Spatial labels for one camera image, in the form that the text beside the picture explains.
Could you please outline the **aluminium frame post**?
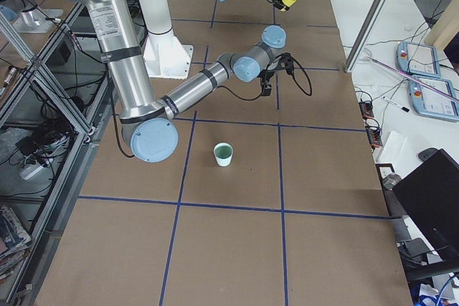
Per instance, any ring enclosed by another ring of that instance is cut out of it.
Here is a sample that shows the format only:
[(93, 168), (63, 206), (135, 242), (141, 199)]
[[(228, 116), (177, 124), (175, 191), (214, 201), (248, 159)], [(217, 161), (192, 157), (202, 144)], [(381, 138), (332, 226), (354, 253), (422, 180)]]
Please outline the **aluminium frame post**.
[(352, 72), (354, 66), (357, 63), (360, 54), (362, 53), (365, 45), (370, 37), (372, 29), (377, 22), (378, 16), (380, 15), (387, 0), (373, 0), (372, 5), (367, 13), (364, 23), (359, 30), (359, 33), (352, 45), (351, 51), (347, 57), (346, 64), (344, 65), (345, 72)]

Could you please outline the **upper blue teach pendant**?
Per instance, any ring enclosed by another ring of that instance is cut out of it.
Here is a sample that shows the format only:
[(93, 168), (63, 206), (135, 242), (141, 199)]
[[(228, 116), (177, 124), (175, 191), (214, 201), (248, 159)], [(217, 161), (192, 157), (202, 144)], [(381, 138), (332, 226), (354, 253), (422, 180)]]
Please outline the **upper blue teach pendant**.
[(441, 77), (437, 50), (433, 46), (402, 41), (397, 45), (397, 62), (403, 72)]

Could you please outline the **white power strip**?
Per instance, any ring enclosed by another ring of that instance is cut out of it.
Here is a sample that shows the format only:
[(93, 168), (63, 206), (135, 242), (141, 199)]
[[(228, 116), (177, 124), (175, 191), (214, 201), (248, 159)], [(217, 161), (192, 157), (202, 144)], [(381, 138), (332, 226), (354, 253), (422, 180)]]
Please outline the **white power strip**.
[(35, 177), (37, 174), (42, 172), (44, 169), (49, 168), (49, 164), (36, 163), (26, 163), (23, 167), (19, 169), (19, 176), (23, 180), (29, 180)]

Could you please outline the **black marker pen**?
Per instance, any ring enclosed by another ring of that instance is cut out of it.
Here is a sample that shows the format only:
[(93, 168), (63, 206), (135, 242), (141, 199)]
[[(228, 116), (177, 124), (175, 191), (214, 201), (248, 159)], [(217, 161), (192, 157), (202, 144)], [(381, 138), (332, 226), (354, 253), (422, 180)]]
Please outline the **black marker pen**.
[(382, 97), (383, 101), (385, 101), (387, 104), (389, 105), (392, 105), (406, 113), (408, 113), (410, 111), (410, 109), (408, 107), (405, 107), (403, 105), (400, 105), (398, 102), (395, 102), (394, 100), (390, 99), (389, 97)]

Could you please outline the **small metal cup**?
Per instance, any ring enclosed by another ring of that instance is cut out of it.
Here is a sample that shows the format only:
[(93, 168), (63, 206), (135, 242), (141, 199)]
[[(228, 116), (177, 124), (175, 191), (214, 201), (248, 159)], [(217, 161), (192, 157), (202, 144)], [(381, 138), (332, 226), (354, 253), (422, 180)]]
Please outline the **small metal cup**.
[(391, 191), (400, 181), (401, 176), (396, 173), (389, 173), (382, 179), (382, 186), (384, 189)]

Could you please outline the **black computer mouse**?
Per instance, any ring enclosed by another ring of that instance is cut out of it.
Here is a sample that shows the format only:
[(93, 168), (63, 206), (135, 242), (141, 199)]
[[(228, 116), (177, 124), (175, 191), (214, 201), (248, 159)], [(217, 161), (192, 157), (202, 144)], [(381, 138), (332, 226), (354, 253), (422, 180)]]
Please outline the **black computer mouse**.
[(439, 151), (438, 148), (426, 148), (417, 154), (417, 157), (425, 162), (427, 159), (435, 155)]

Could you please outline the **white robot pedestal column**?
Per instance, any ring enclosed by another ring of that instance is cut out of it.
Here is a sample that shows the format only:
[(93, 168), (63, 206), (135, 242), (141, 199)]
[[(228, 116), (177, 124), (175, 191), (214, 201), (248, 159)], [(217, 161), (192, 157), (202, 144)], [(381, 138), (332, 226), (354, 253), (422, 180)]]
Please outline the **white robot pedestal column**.
[(149, 77), (184, 80), (188, 77), (193, 46), (175, 36), (167, 0), (139, 0), (148, 37), (143, 53)]

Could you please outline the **stack of magazines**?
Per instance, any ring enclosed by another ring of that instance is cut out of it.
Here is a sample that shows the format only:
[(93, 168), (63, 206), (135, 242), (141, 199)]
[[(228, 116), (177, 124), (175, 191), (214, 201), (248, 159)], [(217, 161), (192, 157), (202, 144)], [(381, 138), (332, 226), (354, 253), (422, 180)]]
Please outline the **stack of magazines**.
[(14, 210), (1, 205), (1, 279), (12, 274), (15, 265), (29, 253), (32, 243), (27, 230), (22, 226)]

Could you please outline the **green plastic cup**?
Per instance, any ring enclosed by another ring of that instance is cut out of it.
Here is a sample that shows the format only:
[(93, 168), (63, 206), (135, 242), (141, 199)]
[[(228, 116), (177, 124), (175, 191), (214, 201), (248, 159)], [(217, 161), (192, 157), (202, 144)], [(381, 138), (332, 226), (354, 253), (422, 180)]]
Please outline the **green plastic cup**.
[(215, 145), (214, 158), (218, 166), (227, 167), (233, 157), (233, 147), (229, 143), (218, 143)]

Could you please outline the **black laptop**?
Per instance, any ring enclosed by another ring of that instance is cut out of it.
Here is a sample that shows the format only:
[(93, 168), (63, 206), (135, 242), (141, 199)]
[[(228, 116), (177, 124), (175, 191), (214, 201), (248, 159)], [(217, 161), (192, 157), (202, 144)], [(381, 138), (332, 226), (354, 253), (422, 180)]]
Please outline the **black laptop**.
[(403, 178), (394, 195), (444, 260), (458, 257), (458, 163), (443, 149)]

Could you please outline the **lower blue teach pendant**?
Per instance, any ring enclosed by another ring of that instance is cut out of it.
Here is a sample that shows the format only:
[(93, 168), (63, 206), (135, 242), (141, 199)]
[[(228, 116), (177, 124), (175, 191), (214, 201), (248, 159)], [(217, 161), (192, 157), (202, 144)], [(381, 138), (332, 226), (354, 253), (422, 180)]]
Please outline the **lower blue teach pendant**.
[[(413, 75), (417, 81), (434, 87), (435, 89), (455, 97), (453, 83), (450, 80)], [(458, 103), (426, 88), (412, 80), (409, 82), (409, 94), (411, 103), (416, 112), (425, 117), (458, 122)]]

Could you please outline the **blue teach pendant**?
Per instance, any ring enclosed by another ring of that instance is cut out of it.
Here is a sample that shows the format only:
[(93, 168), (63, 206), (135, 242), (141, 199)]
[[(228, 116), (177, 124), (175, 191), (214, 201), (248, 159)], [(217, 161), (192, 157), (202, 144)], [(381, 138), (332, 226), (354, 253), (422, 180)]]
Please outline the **blue teach pendant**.
[[(450, 80), (413, 75), (417, 81), (434, 87), (435, 89), (455, 97), (453, 83)], [(458, 103), (426, 88), (412, 80), (409, 82), (409, 94), (411, 103), (416, 112), (425, 117), (458, 122)]]
[(402, 41), (397, 45), (397, 62), (403, 72), (441, 77), (437, 50), (433, 46)]

